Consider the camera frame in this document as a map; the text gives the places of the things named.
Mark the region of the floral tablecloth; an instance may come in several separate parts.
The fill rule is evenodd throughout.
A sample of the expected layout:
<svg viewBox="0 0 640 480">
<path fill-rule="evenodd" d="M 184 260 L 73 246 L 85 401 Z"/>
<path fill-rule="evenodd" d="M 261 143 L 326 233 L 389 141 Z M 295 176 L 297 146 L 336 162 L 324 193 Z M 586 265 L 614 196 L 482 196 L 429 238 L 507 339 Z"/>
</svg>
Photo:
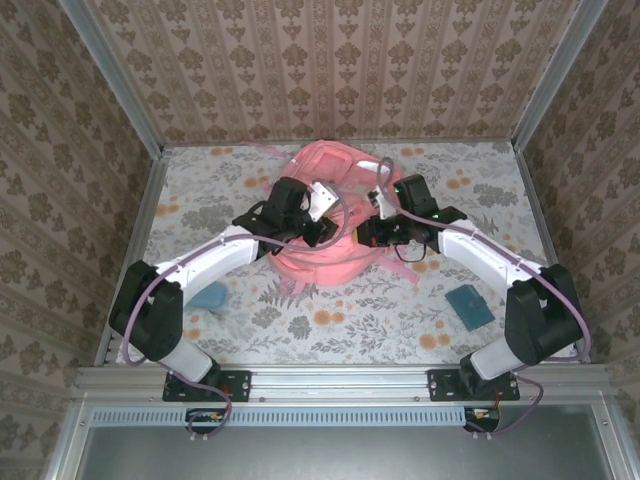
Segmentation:
<svg viewBox="0 0 640 480">
<path fill-rule="evenodd" d="M 510 143 L 365 143 L 362 150 L 422 175 L 441 206 L 458 208 L 512 252 L 546 262 Z M 145 260 L 171 260 L 221 233 L 267 197 L 266 185 L 296 152 L 296 145 L 172 148 Z M 505 304 L 494 289 L 418 245 L 400 255 L 416 284 L 375 264 L 344 285 L 298 293 L 261 259 L 223 278 L 223 307 L 186 309 L 183 331 L 220 363 L 259 365 L 456 363 L 502 335 Z M 474 331 L 445 298 L 466 284 L 495 316 Z"/>
</svg>

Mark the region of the pink backpack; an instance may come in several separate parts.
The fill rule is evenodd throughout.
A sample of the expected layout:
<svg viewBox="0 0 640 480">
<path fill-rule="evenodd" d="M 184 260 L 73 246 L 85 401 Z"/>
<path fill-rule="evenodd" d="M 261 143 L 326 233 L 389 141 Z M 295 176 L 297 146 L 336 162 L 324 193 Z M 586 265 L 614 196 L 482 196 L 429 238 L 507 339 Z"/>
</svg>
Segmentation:
<svg viewBox="0 0 640 480">
<path fill-rule="evenodd" d="M 369 193 L 377 191 L 378 164 L 375 157 L 354 147 L 320 140 L 303 147 L 285 165 L 283 177 L 305 184 L 314 180 L 330 183 L 346 201 L 349 213 L 345 216 L 340 205 L 328 213 L 338 228 L 347 227 L 343 236 L 334 237 L 337 243 L 331 247 L 309 252 L 286 249 L 269 257 L 282 283 L 295 284 L 290 289 L 292 293 L 300 292 L 307 284 L 329 287 L 346 284 L 375 264 L 413 284 L 419 281 L 403 261 L 390 257 L 389 247 L 369 247 L 356 240 L 357 227 L 369 218 L 379 217 L 379 209 L 368 198 Z"/>
</svg>

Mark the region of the aluminium table side rail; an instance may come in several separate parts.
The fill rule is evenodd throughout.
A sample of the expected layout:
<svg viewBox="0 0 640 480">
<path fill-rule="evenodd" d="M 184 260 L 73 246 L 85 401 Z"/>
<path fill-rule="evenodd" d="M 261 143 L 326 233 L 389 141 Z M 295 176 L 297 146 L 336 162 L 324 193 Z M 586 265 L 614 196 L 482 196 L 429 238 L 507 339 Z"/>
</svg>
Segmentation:
<svg viewBox="0 0 640 480">
<path fill-rule="evenodd" d="M 519 168 L 520 175 L 522 177 L 523 185 L 526 190 L 527 197 L 529 199 L 530 208 L 536 223 L 536 227 L 539 233 L 540 241 L 543 246 L 546 259 L 550 264 L 556 264 L 559 262 L 558 255 L 556 249 L 553 245 L 552 237 L 550 234 L 549 227 L 547 225 L 544 211 L 542 209 L 540 200 L 538 198 L 538 194 L 536 192 L 536 188 L 532 179 L 532 176 L 529 172 L 526 159 L 521 150 L 516 147 L 513 148 L 514 156 Z M 579 326 L 582 338 L 579 341 L 574 343 L 575 355 L 572 357 L 558 357 L 555 359 L 556 363 L 572 363 L 572 362 L 580 362 L 580 363 L 591 363 L 590 358 L 590 350 L 592 347 L 592 337 L 589 327 L 582 315 L 579 313 L 578 316 L 575 316 L 571 313 L 571 316 L 576 321 Z"/>
<path fill-rule="evenodd" d="M 159 197 L 164 186 L 171 155 L 172 149 L 170 147 L 163 147 L 160 154 L 151 164 L 109 311 L 112 311 L 115 306 L 115 301 L 128 267 L 144 256 L 149 233 L 153 224 L 154 211 L 158 205 Z"/>
</svg>

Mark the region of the aluminium frame post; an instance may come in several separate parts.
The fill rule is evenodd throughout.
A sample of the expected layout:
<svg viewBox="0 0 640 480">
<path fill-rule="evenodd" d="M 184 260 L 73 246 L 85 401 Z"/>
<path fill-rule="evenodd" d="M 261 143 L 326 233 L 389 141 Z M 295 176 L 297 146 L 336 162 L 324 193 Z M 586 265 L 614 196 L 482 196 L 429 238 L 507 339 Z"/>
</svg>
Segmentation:
<svg viewBox="0 0 640 480">
<path fill-rule="evenodd" d="M 153 160 L 160 158 L 164 142 L 140 101 L 116 50 L 92 13 L 89 0 L 59 0 L 84 42 L 94 63 Z"/>
<path fill-rule="evenodd" d="M 579 1 L 512 135 L 516 153 L 522 153 L 531 140 L 607 3 L 608 0 Z"/>
</svg>

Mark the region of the black wiring connector box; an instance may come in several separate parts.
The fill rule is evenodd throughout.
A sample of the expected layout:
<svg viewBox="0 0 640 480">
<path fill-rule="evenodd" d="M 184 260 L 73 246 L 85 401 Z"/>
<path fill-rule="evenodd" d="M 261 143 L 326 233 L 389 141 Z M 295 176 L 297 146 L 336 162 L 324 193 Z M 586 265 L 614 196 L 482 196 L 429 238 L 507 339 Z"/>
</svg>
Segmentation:
<svg viewBox="0 0 640 480">
<path fill-rule="evenodd" d="M 464 417 L 466 423 L 463 428 L 470 433 L 492 433 L 500 423 L 500 411 L 497 407 L 466 407 Z"/>
<path fill-rule="evenodd" d="M 193 408 L 185 413 L 186 430 L 192 437 L 210 437 L 227 422 L 227 408 Z"/>
</svg>

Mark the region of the aluminium mounting rail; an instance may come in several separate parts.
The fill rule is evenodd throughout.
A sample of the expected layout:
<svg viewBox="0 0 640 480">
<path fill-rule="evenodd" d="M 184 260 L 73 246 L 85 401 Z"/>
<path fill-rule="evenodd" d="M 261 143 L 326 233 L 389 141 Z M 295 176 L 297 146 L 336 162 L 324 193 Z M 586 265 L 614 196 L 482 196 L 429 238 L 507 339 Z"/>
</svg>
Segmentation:
<svg viewBox="0 0 640 480">
<path fill-rule="evenodd" d="M 447 365 L 249 366 L 251 404 L 354 405 L 426 403 L 435 371 Z M 166 372 L 145 364 L 82 368 L 72 399 L 144 404 L 161 400 Z M 606 368 L 593 364 L 542 364 L 523 377 L 544 388 L 545 405 L 591 404 L 614 394 Z"/>
</svg>

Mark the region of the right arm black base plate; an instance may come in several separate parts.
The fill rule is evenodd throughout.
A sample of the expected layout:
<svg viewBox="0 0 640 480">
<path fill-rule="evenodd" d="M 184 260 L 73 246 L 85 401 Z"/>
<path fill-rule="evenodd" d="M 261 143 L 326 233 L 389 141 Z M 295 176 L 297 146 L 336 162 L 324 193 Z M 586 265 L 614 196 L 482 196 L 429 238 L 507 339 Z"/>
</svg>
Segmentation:
<svg viewBox="0 0 640 480">
<path fill-rule="evenodd" d="M 518 382 L 510 373 L 484 380 L 476 374 L 452 368 L 428 370 L 427 377 L 432 402 L 520 399 Z"/>
</svg>

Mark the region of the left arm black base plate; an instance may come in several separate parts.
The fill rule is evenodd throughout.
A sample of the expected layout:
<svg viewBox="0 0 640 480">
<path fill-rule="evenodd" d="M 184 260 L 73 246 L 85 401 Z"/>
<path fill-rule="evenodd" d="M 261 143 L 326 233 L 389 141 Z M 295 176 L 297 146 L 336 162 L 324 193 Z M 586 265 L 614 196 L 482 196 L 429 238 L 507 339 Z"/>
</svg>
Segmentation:
<svg viewBox="0 0 640 480">
<path fill-rule="evenodd" d="M 248 370 L 221 370 L 207 374 L 201 380 L 201 384 L 216 387 L 234 402 L 248 402 L 252 375 Z M 174 375 L 167 374 L 162 400 L 165 402 L 203 403 L 222 401 L 222 398 L 209 390 L 187 385 Z"/>
</svg>

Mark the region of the grey metal sheet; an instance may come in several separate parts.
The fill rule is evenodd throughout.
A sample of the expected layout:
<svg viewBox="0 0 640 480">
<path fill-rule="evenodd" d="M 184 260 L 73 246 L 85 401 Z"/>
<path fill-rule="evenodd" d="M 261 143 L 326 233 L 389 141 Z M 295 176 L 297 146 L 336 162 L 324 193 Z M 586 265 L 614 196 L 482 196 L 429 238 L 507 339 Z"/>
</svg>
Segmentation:
<svg viewBox="0 0 640 480">
<path fill-rule="evenodd" d="M 78 480 L 613 480 L 589 425 L 475 439 L 460 428 L 98 428 Z"/>
</svg>

